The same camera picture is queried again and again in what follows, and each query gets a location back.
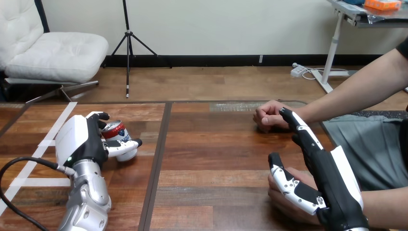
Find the white desk frame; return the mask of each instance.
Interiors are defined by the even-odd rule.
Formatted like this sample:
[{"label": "white desk frame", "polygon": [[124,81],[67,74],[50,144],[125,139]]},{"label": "white desk frame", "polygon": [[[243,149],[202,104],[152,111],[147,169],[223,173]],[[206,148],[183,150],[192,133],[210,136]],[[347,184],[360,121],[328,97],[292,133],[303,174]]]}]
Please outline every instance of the white desk frame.
[{"label": "white desk frame", "polygon": [[400,27],[408,27],[408,24],[382,24],[382,25],[375,25],[375,24],[367,24],[367,23],[359,23],[359,20],[361,19],[360,15],[365,13],[365,11],[360,11],[355,9],[350,9],[352,5],[350,5],[350,8],[345,8],[344,7],[344,2],[339,2],[337,0],[328,0],[330,1],[333,6],[336,8],[335,12],[338,15],[338,20],[337,20],[337,26],[336,30],[334,32],[334,36],[331,40],[331,45],[330,45],[330,50],[329,54],[326,60],[326,65],[324,66],[324,71],[323,75],[318,71],[318,70],[312,70],[312,75],[316,78],[317,82],[322,86],[322,88],[325,90],[326,93],[329,93],[333,90],[333,88],[330,86],[328,83],[329,77],[332,76],[343,76],[343,77],[349,77],[353,75],[357,71],[330,71],[331,66],[333,64],[333,58],[337,50],[337,45],[339,43],[339,37],[340,37],[340,32],[341,28],[343,25],[343,21],[347,21],[353,26],[358,26],[358,27],[373,27],[373,28],[380,28],[380,27],[386,27],[386,28],[400,28]]}]

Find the screw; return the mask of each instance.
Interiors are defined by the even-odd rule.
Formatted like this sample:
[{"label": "screw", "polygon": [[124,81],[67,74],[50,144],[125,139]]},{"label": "screw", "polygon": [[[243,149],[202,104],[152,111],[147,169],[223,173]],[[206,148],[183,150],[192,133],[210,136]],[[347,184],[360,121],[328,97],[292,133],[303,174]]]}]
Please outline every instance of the screw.
[{"label": "screw", "polygon": [[101,222],[99,223],[99,228],[102,228],[104,224],[105,224],[105,220],[103,219],[103,220],[101,220]]},{"label": "screw", "polygon": [[89,210],[85,211],[85,214],[84,214],[84,219],[87,219],[87,218],[88,218],[88,216],[89,216]]}]

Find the red soda can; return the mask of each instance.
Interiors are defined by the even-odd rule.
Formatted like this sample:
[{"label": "red soda can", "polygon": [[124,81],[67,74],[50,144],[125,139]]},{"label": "red soda can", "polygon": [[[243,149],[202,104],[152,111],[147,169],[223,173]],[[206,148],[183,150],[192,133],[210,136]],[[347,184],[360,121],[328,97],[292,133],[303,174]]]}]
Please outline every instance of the red soda can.
[{"label": "red soda can", "polygon": [[[132,138],[130,137],[129,133],[127,132],[125,125],[122,123],[121,120],[113,121],[108,123],[104,129],[102,129],[102,135],[107,141],[128,141]],[[127,161],[131,158],[136,156],[137,149],[131,152],[118,155],[116,159],[118,161]]]}]

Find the chair leg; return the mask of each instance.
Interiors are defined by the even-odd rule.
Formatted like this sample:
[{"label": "chair leg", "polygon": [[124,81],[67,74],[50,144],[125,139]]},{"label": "chair leg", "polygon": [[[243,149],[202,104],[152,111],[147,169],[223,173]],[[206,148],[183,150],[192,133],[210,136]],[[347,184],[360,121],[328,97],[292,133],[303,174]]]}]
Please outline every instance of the chair leg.
[{"label": "chair leg", "polygon": [[38,102],[38,101],[41,101],[41,100],[51,98],[52,96],[56,96],[56,95],[58,95],[58,90],[59,89],[50,91],[45,95],[38,96],[37,98],[34,98],[34,99],[30,100],[30,101],[27,101],[26,103],[35,103],[35,102]]},{"label": "chair leg", "polygon": [[60,95],[62,95],[68,102],[72,102],[71,98],[64,91],[64,87],[61,87],[59,90]]},{"label": "chair leg", "polygon": [[87,87],[87,86],[91,86],[91,85],[99,85],[99,81],[90,81],[90,82],[76,84],[76,85],[72,85],[72,86],[68,86],[68,87],[61,86],[60,88],[58,88],[56,90],[53,90],[51,92],[48,92],[45,95],[42,95],[42,96],[39,96],[39,97],[37,97],[35,99],[27,101],[26,103],[35,103],[35,102],[45,100],[45,99],[48,99],[48,98],[50,98],[52,96],[57,96],[57,95],[63,96],[68,102],[72,102],[71,98],[66,94],[67,92],[69,92],[71,90],[76,90],[76,89],[79,89],[79,88],[84,88],[84,87]]},{"label": "chair leg", "polygon": [[65,92],[68,92],[68,91],[76,90],[76,89],[79,89],[79,88],[84,88],[84,87],[91,86],[91,85],[99,85],[99,81],[90,81],[90,82],[86,82],[86,83],[81,83],[81,84],[77,84],[77,85],[63,87],[63,90]]}]

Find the white power cord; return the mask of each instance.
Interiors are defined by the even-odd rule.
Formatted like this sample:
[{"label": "white power cord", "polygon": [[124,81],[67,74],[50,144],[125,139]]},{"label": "white power cord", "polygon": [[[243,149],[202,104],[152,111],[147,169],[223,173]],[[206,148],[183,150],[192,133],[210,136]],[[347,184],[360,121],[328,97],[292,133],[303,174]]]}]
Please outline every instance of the white power cord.
[{"label": "white power cord", "polygon": [[[296,68],[296,67],[298,67],[298,66],[300,66],[300,65],[297,64],[297,63],[293,63],[293,64],[292,64],[292,67],[293,67],[293,68]],[[309,73],[312,73],[313,70],[317,70],[317,71],[320,71],[320,72],[323,72],[323,70],[324,70],[324,68],[322,68],[322,67],[319,67],[319,68],[309,68],[309,67],[305,67],[305,68],[306,68],[306,71],[309,72]],[[348,71],[348,70],[340,69],[340,68],[331,68],[330,71]],[[302,74],[302,77],[305,78],[305,79],[309,79],[309,80],[314,80],[314,79],[316,79],[316,78],[307,78],[307,77],[305,77],[305,74],[306,74],[306,72]]]},{"label": "white power cord", "polygon": [[[312,73],[313,70],[317,70],[317,71],[323,72],[324,68],[308,68],[308,67],[306,67],[306,70],[307,70],[307,72],[309,72],[309,73]],[[346,69],[340,69],[340,68],[331,68],[330,71],[348,71],[348,70],[346,70]],[[302,74],[302,77],[305,78],[305,79],[310,79],[310,80],[316,79],[316,78],[307,78],[307,77],[305,77],[305,73]]]}]

